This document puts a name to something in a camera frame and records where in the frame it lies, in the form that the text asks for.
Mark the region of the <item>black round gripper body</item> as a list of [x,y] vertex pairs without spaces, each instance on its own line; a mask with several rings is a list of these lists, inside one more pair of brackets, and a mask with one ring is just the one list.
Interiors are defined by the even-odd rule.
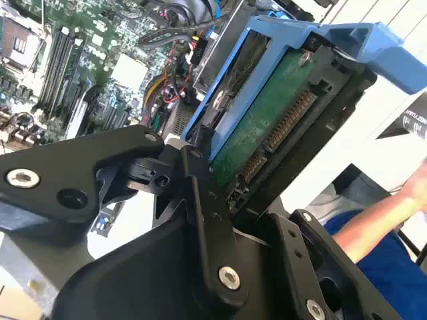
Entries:
[[260,237],[220,229],[202,238],[184,219],[80,269],[53,319],[282,319]]

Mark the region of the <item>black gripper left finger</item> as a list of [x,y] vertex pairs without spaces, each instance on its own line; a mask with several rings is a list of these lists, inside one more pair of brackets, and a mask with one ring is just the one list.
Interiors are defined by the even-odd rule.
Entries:
[[73,245],[85,237],[102,205],[132,196],[130,183],[159,197],[157,227],[184,219],[199,238],[233,230],[203,155],[190,145],[164,145],[141,125],[3,155],[1,230]]

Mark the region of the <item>person's hand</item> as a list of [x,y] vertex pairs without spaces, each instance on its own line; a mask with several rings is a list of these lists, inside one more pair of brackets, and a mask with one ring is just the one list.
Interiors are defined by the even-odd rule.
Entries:
[[426,213],[426,160],[413,172],[403,186],[403,194],[416,202]]

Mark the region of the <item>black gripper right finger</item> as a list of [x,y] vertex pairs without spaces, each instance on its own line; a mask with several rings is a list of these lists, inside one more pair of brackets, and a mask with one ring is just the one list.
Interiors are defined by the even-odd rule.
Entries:
[[399,319],[332,236],[307,211],[262,215],[269,270],[282,319]]

